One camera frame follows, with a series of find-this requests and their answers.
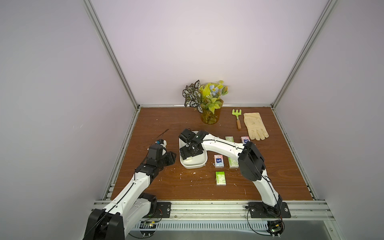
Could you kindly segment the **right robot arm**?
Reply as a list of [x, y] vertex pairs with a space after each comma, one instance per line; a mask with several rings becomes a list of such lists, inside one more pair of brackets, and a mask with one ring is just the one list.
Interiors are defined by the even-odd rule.
[[195, 133], [184, 129], [179, 135], [179, 145], [180, 162], [186, 169], [203, 167], [208, 161], [208, 152], [237, 160], [242, 175], [254, 183], [261, 195], [266, 213], [278, 218], [282, 215], [282, 197], [274, 189], [267, 174], [265, 159], [254, 143], [234, 143], [206, 131]]

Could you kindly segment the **pink blue tissue pack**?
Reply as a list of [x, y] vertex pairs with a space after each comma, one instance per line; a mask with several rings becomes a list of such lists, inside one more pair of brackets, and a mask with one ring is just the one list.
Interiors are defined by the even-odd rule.
[[243, 144], [246, 144], [247, 142], [250, 141], [250, 138], [248, 136], [242, 136], [241, 137], [241, 141], [242, 141]]

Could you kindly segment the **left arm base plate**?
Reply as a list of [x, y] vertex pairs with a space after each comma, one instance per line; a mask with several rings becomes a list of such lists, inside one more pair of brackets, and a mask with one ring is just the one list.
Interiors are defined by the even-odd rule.
[[156, 207], [151, 206], [150, 212], [144, 216], [145, 219], [168, 219], [171, 215], [171, 202], [157, 202]]

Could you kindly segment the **green tissue pack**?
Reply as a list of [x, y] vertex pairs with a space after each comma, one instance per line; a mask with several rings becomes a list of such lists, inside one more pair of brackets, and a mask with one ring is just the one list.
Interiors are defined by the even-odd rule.
[[225, 186], [227, 184], [225, 172], [216, 172], [216, 185]]
[[234, 137], [232, 137], [232, 136], [226, 136], [225, 139], [226, 139], [226, 141], [234, 143]]
[[238, 169], [239, 162], [236, 159], [228, 158], [230, 169]]

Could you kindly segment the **white storage box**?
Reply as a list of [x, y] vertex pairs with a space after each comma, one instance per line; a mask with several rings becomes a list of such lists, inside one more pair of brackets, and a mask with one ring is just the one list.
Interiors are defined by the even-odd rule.
[[[186, 144], [179, 139], [179, 150], [180, 147], [185, 146]], [[203, 167], [208, 160], [207, 151], [204, 149], [201, 155], [195, 157], [189, 157], [186, 160], [183, 160], [180, 155], [180, 162], [186, 169], [197, 169]]]

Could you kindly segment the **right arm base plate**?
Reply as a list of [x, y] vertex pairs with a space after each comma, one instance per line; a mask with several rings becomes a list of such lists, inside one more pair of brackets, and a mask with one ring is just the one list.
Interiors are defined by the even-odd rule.
[[279, 219], [279, 218], [291, 218], [291, 212], [288, 204], [282, 202], [279, 204], [280, 210], [274, 207], [265, 205], [263, 202], [249, 202], [245, 208], [250, 211], [251, 218], [260, 219]]

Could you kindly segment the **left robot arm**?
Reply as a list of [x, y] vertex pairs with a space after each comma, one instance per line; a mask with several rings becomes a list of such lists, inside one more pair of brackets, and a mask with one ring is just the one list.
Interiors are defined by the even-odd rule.
[[89, 215], [84, 240], [124, 240], [133, 227], [157, 210], [156, 196], [144, 193], [164, 167], [173, 165], [177, 154], [168, 152], [160, 139], [149, 147], [143, 162], [124, 189], [102, 209]]

